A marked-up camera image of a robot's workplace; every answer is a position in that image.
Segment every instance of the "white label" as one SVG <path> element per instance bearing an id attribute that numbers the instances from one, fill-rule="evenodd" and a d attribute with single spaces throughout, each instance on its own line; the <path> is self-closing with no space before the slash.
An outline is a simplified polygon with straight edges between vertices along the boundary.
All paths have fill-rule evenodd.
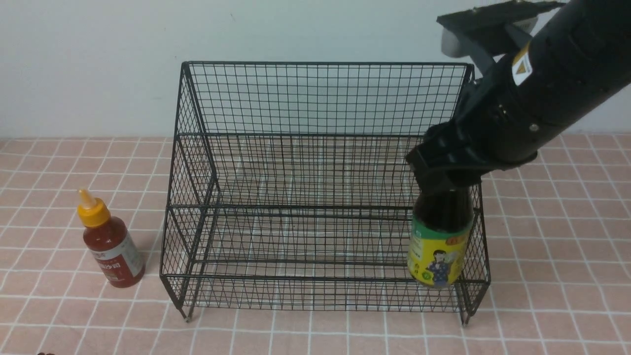
<path id="1" fill-rule="evenodd" d="M 121 277 L 124 277 L 126 273 L 121 268 L 125 269 L 125 265 L 127 265 L 131 277 L 136 277 L 143 269 L 143 257 L 138 253 L 129 232 L 127 232 L 121 244 L 110 250 L 90 251 L 110 280 L 119 280 Z"/>
<path id="2" fill-rule="evenodd" d="M 517 53 L 513 59 L 512 74 L 515 85 L 519 86 L 524 80 L 528 79 L 530 74 L 533 73 L 533 66 L 530 63 L 530 56 L 528 55 L 528 47 L 530 42 Z"/>

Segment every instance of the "chili sauce bottle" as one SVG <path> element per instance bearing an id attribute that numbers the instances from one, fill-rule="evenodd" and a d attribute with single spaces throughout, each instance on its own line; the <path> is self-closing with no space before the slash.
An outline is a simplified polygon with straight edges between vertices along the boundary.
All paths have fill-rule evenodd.
<path id="1" fill-rule="evenodd" d="M 77 214 L 85 226 L 83 241 L 101 271 L 114 287 L 135 285 L 142 279 L 145 265 L 125 222 L 110 215 L 103 200 L 92 197 L 88 190 L 79 190 L 79 196 Z"/>
<path id="2" fill-rule="evenodd" d="M 414 204 L 408 269 L 429 287 L 453 284 L 462 272 L 473 225 L 468 188 L 421 194 Z"/>

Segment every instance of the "pink tiled surface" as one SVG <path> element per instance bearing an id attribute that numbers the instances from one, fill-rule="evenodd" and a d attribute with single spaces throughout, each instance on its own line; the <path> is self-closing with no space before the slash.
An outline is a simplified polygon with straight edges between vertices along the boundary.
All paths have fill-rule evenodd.
<path id="1" fill-rule="evenodd" d="M 206 308 L 184 323 L 158 279 L 171 141 L 0 140 L 3 354 L 631 355 L 631 135 L 565 135 L 483 183 L 493 283 L 454 314 Z M 146 258 L 114 289 L 74 190 L 122 217 Z"/>

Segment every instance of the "bottle label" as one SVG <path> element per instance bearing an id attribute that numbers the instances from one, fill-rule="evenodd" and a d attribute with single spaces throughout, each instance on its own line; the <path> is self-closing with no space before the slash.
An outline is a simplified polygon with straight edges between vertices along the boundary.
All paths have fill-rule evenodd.
<path id="1" fill-rule="evenodd" d="M 110 281 L 133 279 L 143 269 L 143 257 L 138 253 L 129 232 L 121 244 L 110 250 L 90 251 Z"/>
<path id="2" fill-rule="evenodd" d="M 453 284 L 463 268 L 471 226 L 457 233 L 441 233 L 412 218 L 408 269 L 419 282 L 445 287 Z"/>

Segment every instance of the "metal wire mesh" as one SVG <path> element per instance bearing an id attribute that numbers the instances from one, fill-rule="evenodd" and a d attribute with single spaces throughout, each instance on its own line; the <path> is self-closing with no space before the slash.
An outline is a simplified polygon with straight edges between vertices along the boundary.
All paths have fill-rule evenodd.
<path id="1" fill-rule="evenodd" d="M 448 120 L 466 64 L 184 63 L 160 273 L 176 307 L 476 311 L 481 191 L 459 282 L 406 269 L 403 157 Z"/>

